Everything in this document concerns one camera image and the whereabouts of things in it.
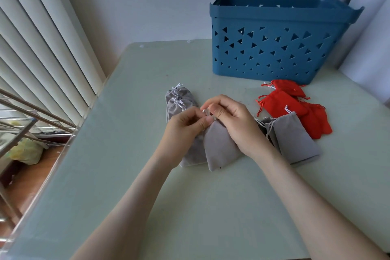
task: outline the light green table top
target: light green table top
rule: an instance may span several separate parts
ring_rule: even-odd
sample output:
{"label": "light green table top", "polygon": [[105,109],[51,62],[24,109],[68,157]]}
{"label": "light green table top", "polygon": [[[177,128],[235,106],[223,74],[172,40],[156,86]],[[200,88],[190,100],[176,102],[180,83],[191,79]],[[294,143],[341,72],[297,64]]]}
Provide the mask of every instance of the light green table top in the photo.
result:
{"label": "light green table top", "polygon": [[[119,201],[165,128],[165,92],[183,83],[200,103],[226,94],[255,114],[256,80],[211,71],[211,41],[131,44],[36,205],[8,244],[12,259],[69,259]],[[390,110],[323,68],[304,88],[334,133],[297,171],[382,249],[390,251]],[[140,259],[295,259],[309,254],[253,160],[209,172],[176,168],[147,223]]]}

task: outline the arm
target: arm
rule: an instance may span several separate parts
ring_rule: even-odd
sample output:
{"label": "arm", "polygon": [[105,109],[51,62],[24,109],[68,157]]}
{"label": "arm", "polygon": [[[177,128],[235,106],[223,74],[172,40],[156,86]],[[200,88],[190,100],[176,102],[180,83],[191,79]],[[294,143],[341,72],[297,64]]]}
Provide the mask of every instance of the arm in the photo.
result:
{"label": "arm", "polygon": [[196,135],[212,121],[212,116],[206,117],[197,107],[173,116],[145,167],[72,259],[136,259],[146,221],[161,187]]}
{"label": "arm", "polygon": [[240,150],[263,170],[313,260],[389,259],[291,168],[258,129],[245,105],[220,95],[206,101],[204,108],[223,122]]}

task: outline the wooden floor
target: wooden floor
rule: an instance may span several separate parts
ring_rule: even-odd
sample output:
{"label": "wooden floor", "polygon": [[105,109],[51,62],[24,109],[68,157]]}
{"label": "wooden floor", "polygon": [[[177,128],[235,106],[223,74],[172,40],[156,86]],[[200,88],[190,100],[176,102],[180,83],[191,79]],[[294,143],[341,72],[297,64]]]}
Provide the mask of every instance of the wooden floor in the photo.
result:
{"label": "wooden floor", "polygon": [[[24,166],[12,179],[12,184],[6,187],[7,194],[22,214],[26,212],[38,190],[41,188],[62,149],[63,147],[58,146],[44,150],[39,163]],[[14,223],[17,224],[17,217],[14,215],[11,217]],[[8,237],[11,231],[11,228],[6,223],[0,223],[0,237]]]}

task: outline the white curtain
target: white curtain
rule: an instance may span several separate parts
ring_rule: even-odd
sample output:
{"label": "white curtain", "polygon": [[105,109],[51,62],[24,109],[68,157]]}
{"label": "white curtain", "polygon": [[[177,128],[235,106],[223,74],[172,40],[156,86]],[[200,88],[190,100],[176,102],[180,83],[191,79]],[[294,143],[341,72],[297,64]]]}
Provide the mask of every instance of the white curtain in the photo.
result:
{"label": "white curtain", "polygon": [[365,7],[329,56],[328,63],[383,103],[390,102],[390,0],[342,0]]}
{"label": "white curtain", "polygon": [[105,80],[69,0],[0,0],[0,77],[0,88],[74,124]]}

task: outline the triangular hole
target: triangular hole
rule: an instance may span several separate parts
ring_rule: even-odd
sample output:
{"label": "triangular hole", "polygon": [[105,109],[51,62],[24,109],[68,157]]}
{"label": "triangular hole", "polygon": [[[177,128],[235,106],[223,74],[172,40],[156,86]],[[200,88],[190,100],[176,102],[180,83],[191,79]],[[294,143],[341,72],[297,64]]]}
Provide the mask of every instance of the triangular hole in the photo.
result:
{"label": "triangular hole", "polygon": [[311,35],[312,35],[312,34],[311,34],[310,32],[306,31],[305,34],[303,35],[303,39],[308,38],[308,37],[310,37]]}

